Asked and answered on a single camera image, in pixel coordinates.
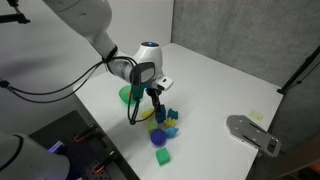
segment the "green block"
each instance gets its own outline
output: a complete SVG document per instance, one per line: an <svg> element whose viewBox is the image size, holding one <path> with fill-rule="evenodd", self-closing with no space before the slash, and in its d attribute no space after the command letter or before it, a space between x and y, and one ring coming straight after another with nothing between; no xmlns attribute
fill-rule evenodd
<svg viewBox="0 0 320 180"><path fill-rule="evenodd" d="M170 155L167 148L159 149L156 154L160 166L170 161Z"/></svg>
<svg viewBox="0 0 320 180"><path fill-rule="evenodd" d="M148 121L147 126L149 134L151 134L153 130L158 129L158 123L155 121Z"/></svg>

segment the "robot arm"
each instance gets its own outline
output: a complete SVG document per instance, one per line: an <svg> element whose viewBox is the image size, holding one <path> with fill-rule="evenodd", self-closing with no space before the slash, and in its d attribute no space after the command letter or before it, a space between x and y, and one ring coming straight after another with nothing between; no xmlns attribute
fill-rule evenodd
<svg viewBox="0 0 320 180"><path fill-rule="evenodd" d="M103 59L116 47L106 33L112 18L107 0L43 0L67 25L86 38ZM137 62L141 83L147 88L168 90L173 80L162 72L162 52L158 44L145 42L133 59ZM112 74L136 85L132 75L134 67L126 60L108 62Z"/></svg>

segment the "gray metal bracket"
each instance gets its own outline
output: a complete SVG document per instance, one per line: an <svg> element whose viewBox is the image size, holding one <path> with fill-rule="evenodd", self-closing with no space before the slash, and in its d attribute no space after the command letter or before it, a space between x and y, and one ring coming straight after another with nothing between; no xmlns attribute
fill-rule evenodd
<svg viewBox="0 0 320 180"><path fill-rule="evenodd" d="M277 157L281 142L244 115L231 115L227 118L230 133L271 157Z"/></svg>

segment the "white table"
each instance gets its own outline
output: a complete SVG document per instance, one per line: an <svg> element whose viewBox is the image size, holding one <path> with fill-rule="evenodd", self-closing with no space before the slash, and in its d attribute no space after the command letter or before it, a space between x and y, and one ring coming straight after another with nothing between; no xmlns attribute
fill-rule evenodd
<svg viewBox="0 0 320 180"><path fill-rule="evenodd" d="M165 146L170 163L159 166L146 124L129 124L118 96L126 82L105 73L77 96L140 179L245 179L257 150L229 134L226 118L256 110L264 118L255 123L267 130L283 97L278 87L176 44L162 50L163 70L175 83L160 101L179 111L180 133ZM145 94L140 113L150 107Z"/></svg>

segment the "white wall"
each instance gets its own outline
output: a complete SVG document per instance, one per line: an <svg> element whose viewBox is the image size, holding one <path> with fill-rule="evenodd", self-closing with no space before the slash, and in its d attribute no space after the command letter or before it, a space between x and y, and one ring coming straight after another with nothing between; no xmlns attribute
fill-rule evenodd
<svg viewBox="0 0 320 180"><path fill-rule="evenodd" d="M0 4L0 15L14 12L6 0ZM113 20L108 32L122 51L132 55L142 41L170 42L173 0L112 0L110 5ZM24 90L45 92L69 84L100 60L90 44L41 0L20 1L20 9L31 23L0 24L2 79ZM95 75L102 72L100 68ZM72 110L86 116L75 96L53 104L33 104L0 89L0 98L0 130L5 132L31 133Z"/></svg>

